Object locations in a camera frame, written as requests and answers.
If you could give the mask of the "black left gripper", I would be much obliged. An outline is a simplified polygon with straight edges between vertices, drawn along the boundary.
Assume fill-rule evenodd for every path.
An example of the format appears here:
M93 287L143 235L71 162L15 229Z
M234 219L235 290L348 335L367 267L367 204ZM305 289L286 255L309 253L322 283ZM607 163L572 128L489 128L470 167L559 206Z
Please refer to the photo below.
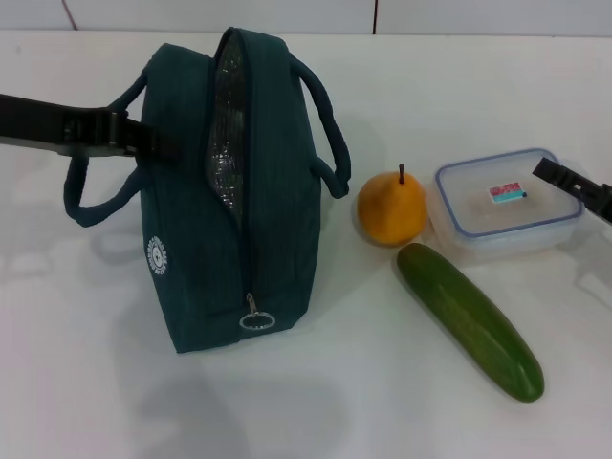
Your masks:
M60 156L132 156L178 161L179 142L107 108L1 97L1 143Z

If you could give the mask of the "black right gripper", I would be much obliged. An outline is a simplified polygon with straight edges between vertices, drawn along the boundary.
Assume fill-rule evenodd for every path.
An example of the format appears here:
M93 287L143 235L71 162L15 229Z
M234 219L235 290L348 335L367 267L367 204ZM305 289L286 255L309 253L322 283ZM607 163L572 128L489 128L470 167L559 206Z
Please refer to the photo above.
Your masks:
M586 189L586 208L602 221L612 224L610 185L589 185L589 181L577 172L547 158L542 158L538 162L532 174L567 194L581 194Z

